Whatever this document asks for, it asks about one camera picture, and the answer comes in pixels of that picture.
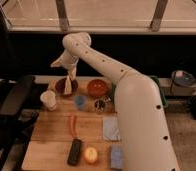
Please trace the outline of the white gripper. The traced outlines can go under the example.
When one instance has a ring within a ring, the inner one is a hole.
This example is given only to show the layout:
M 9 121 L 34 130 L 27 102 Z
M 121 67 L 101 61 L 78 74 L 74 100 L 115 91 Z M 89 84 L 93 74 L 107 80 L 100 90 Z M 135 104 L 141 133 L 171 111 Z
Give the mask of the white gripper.
M 75 67 L 77 66 L 78 61 L 79 58 L 77 56 L 72 55 L 70 52 L 65 50 L 59 58 L 51 63 L 51 67 L 63 67 L 69 70 L 68 75 L 70 79 L 75 80 L 77 71 Z

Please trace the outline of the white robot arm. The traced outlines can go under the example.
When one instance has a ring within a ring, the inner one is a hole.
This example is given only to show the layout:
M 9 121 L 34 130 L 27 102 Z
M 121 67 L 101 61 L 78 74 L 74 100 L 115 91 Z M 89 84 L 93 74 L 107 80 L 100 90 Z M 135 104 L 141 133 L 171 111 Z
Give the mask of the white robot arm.
M 91 48 L 85 32 L 63 37 L 64 52 L 52 63 L 71 70 L 79 60 L 116 85 L 125 171 L 180 171 L 157 84 L 148 76 Z

